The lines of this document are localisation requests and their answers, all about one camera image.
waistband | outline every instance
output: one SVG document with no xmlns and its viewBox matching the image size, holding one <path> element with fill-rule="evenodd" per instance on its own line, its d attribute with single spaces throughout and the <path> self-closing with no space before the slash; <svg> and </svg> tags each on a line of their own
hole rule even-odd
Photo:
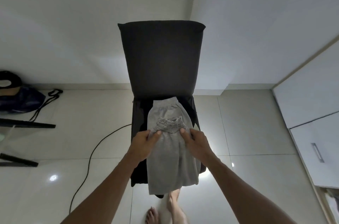
<svg viewBox="0 0 339 224">
<path fill-rule="evenodd" d="M 179 103 L 178 99 L 176 97 L 171 97 L 164 100 L 154 100 L 153 106 L 167 106 L 176 103 Z"/>
</svg>

hand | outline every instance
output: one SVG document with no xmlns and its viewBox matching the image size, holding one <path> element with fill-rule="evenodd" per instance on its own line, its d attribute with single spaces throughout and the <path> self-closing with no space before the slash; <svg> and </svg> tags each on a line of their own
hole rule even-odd
<svg viewBox="0 0 339 224">
<path fill-rule="evenodd" d="M 210 148 L 204 132 L 197 131 L 192 128 L 189 129 L 189 131 L 193 139 L 184 128 L 180 129 L 180 134 L 186 143 L 186 147 L 195 158 L 200 160 L 206 166 L 208 158 L 216 156 Z"/>
<path fill-rule="evenodd" d="M 138 132 L 126 153 L 126 155 L 135 161 L 136 166 L 150 155 L 155 143 L 157 143 L 161 136 L 161 131 L 155 132 L 153 136 L 147 140 L 149 134 L 150 130 Z"/>
</svg>

gray sweatpants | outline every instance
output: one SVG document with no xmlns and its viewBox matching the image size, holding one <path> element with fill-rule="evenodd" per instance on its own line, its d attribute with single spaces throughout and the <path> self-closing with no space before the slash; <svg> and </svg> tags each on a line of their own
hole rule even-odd
<svg viewBox="0 0 339 224">
<path fill-rule="evenodd" d="M 178 99 L 155 100 L 147 118 L 149 137 L 157 130 L 163 132 L 146 161 L 150 195 L 163 195 L 199 182 L 201 163 L 186 149 L 180 128 L 189 132 L 193 126 Z"/>
</svg>

cabinet door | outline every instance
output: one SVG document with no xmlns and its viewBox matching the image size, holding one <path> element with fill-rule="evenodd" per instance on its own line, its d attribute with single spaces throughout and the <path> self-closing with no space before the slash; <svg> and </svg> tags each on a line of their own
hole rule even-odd
<svg viewBox="0 0 339 224">
<path fill-rule="evenodd" d="M 339 188 L 339 114 L 291 129 L 316 186 Z"/>
</svg>

chair backrest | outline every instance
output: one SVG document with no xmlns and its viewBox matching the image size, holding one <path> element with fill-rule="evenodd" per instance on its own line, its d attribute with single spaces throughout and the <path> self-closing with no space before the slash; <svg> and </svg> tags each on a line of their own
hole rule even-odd
<svg viewBox="0 0 339 224">
<path fill-rule="evenodd" d="M 193 94 L 205 25 L 139 21 L 118 26 L 135 98 Z"/>
</svg>

